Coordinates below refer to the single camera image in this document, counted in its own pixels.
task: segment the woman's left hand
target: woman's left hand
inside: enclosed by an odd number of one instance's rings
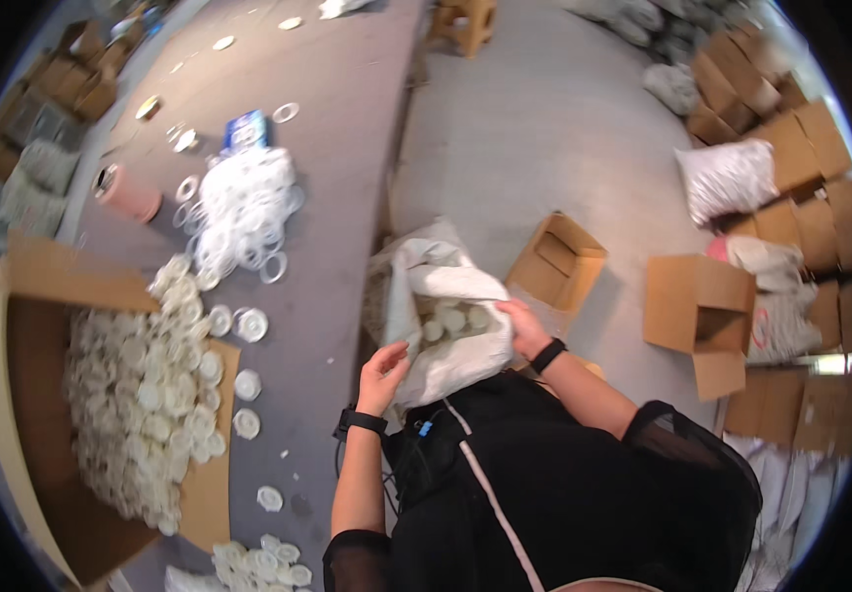
[[[397,341],[380,348],[361,369],[361,396],[357,410],[380,417],[396,396],[396,387],[409,370],[406,349],[409,343]]]

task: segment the wooden stool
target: wooden stool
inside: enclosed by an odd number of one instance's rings
[[[498,0],[441,0],[432,13],[427,40],[447,37],[459,44],[468,59],[474,58],[479,45],[491,41],[497,9]],[[461,16],[468,19],[468,25],[456,29],[453,23]]]

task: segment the small blue package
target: small blue package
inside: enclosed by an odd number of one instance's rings
[[[236,153],[245,148],[267,148],[267,122],[258,109],[246,112],[225,124],[222,149]]]

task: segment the mesh sleeve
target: mesh sleeve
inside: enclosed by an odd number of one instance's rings
[[[326,592],[386,592],[390,537],[371,530],[345,530],[324,554]]]
[[[643,406],[623,437],[671,509],[682,569],[707,590],[733,590],[751,549],[761,490],[748,462],[660,401]]]

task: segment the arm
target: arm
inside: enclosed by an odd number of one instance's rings
[[[551,337],[528,305],[520,300],[498,302],[498,310],[511,316],[515,331],[514,348],[524,359],[534,360]],[[600,380],[567,351],[544,369],[543,378],[554,389],[564,409],[581,425],[606,430],[619,440],[636,415],[633,401]]]
[[[380,417],[386,411],[409,370],[407,347],[408,343],[399,341],[381,348],[363,365],[359,412]],[[331,538],[345,530],[386,532],[379,434],[356,425],[347,431],[330,516]]]

